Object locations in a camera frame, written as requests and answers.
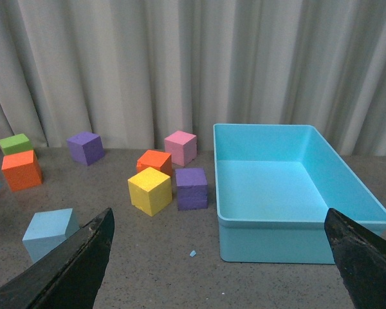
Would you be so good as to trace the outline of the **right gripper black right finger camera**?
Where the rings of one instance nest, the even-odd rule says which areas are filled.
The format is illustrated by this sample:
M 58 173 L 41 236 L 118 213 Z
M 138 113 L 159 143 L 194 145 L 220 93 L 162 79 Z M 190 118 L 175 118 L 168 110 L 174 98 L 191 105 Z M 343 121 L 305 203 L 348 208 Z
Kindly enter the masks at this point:
M 386 308 L 386 240 L 330 208 L 324 229 L 355 308 Z

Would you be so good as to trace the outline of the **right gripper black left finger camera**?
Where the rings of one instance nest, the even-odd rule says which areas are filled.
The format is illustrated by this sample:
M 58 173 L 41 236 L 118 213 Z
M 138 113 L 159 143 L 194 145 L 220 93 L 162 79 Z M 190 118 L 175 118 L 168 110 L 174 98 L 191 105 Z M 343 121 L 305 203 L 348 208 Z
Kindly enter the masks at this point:
M 0 287 L 0 308 L 92 308 L 115 231 L 107 208 L 30 268 Z

